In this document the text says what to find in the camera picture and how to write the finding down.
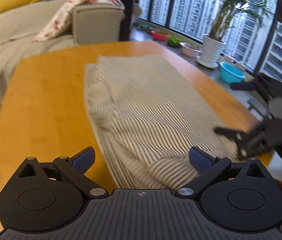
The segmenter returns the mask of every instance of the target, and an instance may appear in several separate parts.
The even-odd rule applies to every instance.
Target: red plastic bowl
[[[152,37],[157,41],[166,41],[170,35],[158,34],[157,31],[151,31]]]

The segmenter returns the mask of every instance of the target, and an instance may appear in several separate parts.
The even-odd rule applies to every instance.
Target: sofa armrest
[[[79,45],[119,40],[122,10],[113,5],[88,4],[73,11],[72,32]]]

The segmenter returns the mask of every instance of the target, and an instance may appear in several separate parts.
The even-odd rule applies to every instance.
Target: triangular hole
[[[33,166],[31,164],[27,164],[21,174],[19,175],[20,178],[24,178],[24,177],[32,177],[32,176],[35,176],[36,173],[35,173],[35,170],[33,169]]]
[[[259,166],[255,163],[251,164],[246,175],[250,177],[265,178],[265,175],[263,174]]]

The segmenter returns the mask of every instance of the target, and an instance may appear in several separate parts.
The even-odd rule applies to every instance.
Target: striped fabric
[[[188,152],[236,160],[235,144],[201,95],[165,59],[100,57],[85,73],[86,109],[98,144],[122,188],[179,188],[198,175]]]

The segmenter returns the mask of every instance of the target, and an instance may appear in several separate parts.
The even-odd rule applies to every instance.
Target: blue plastic basin
[[[239,83],[245,78],[243,72],[237,69],[235,66],[232,66],[226,62],[220,62],[220,65],[220,77],[228,84]]]

